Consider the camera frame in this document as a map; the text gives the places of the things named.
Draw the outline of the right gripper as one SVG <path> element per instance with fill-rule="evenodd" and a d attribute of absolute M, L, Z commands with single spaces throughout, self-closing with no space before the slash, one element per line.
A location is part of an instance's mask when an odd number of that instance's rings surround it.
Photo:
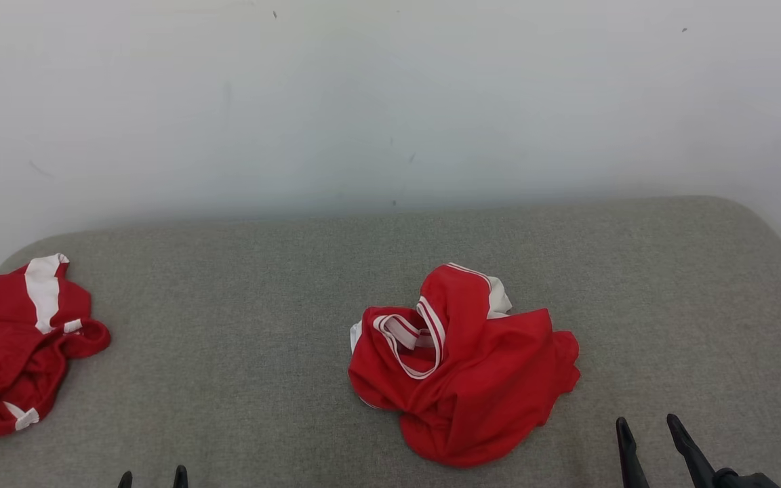
<path fill-rule="evenodd" d="M 779 485 L 761 472 L 740 475 L 731 468 L 722 468 L 716 472 L 677 415 L 667 414 L 666 423 L 676 450 L 685 460 L 694 487 L 779 488 Z M 635 437 L 624 417 L 618 417 L 616 420 L 616 436 L 623 488 L 649 488 L 647 476 L 637 455 Z"/>

